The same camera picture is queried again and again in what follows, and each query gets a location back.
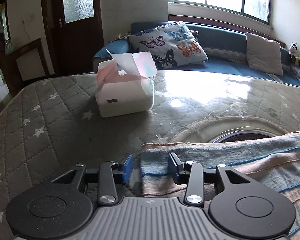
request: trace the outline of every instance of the gray quilted mattress cover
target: gray quilted mattress cover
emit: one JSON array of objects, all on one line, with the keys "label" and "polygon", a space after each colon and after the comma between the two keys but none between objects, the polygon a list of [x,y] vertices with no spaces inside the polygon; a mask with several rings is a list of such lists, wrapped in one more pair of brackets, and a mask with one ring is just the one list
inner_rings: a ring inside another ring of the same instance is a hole
[{"label": "gray quilted mattress cover", "polygon": [[94,168],[119,161],[126,153],[140,153],[144,143],[205,142],[192,124],[200,121],[202,127],[220,117],[259,118],[279,134],[300,130],[300,88],[283,83],[158,71],[151,111],[102,119],[95,82],[96,74],[36,82],[1,112],[0,240],[12,237],[5,218],[8,202],[76,163]]}]

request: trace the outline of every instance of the white tissue box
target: white tissue box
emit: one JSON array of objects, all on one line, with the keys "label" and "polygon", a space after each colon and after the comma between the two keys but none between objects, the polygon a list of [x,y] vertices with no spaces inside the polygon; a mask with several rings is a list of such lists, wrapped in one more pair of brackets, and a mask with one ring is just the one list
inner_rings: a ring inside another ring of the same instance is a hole
[{"label": "white tissue box", "polygon": [[114,59],[102,62],[98,67],[96,100],[101,117],[150,110],[157,72],[151,54],[110,55]]}]

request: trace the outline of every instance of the wooden door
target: wooden door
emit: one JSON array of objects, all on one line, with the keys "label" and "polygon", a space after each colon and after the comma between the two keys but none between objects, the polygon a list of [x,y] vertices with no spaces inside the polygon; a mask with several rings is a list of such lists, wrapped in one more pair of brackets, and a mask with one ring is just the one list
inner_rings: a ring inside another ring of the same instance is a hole
[{"label": "wooden door", "polygon": [[60,74],[92,72],[92,58],[104,46],[100,0],[49,0],[48,3]]}]

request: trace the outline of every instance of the wooden table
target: wooden table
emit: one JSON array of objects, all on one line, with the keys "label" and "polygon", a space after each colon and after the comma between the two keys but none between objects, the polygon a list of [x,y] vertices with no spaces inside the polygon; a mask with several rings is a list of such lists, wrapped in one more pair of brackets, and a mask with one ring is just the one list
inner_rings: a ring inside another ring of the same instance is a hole
[{"label": "wooden table", "polygon": [[49,78],[50,73],[43,53],[41,38],[16,48],[7,54],[0,53],[0,69],[2,70],[2,74],[8,89],[13,97],[24,88],[24,83],[18,68],[17,59],[33,49],[38,50],[44,73],[46,77]]}]

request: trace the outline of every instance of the blue sofa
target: blue sofa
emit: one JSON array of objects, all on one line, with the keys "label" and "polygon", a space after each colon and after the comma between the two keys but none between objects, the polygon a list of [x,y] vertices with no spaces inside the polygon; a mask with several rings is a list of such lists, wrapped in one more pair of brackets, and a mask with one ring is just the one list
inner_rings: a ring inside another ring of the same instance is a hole
[{"label": "blue sofa", "polygon": [[[132,23],[131,34],[169,23],[171,22]],[[208,25],[188,23],[186,25],[190,30],[198,31],[198,42],[206,52],[209,60],[206,62],[206,65],[185,65],[170,68],[171,70],[234,74],[300,86],[300,69],[291,64],[290,55],[285,48],[280,48],[283,76],[267,74],[249,68],[246,60],[247,41],[245,34]],[[99,62],[110,59],[110,55],[106,52],[106,49],[111,53],[132,52],[127,40],[112,41],[94,56],[94,71],[98,69]]]}]

